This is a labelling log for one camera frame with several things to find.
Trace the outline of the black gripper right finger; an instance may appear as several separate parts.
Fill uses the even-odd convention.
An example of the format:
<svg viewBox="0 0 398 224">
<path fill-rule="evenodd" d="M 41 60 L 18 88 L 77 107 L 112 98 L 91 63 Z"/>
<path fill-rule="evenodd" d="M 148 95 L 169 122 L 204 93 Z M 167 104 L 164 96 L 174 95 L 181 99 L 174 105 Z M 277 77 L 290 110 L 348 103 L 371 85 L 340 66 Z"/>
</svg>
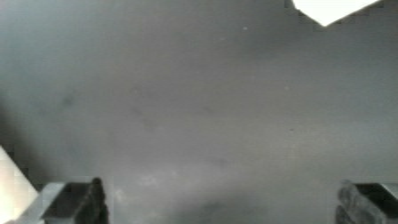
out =
<svg viewBox="0 0 398 224">
<path fill-rule="evenodd" d="M 398 183 L 345 181 L 334 224 L 398 224 Z"/>
</svg>

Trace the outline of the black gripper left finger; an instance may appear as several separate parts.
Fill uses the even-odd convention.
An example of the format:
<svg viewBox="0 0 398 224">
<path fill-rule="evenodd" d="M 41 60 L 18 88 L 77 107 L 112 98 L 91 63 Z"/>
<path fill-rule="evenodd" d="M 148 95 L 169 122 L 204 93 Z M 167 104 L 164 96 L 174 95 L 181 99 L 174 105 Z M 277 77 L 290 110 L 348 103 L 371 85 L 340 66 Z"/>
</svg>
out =
<svg viewBox="0 0 398 224">
<path fill-rule="evenodd" d="M 103 182 L 69 182 L 41 215 L 45 224 L 110 224 Z"/>
</svg>

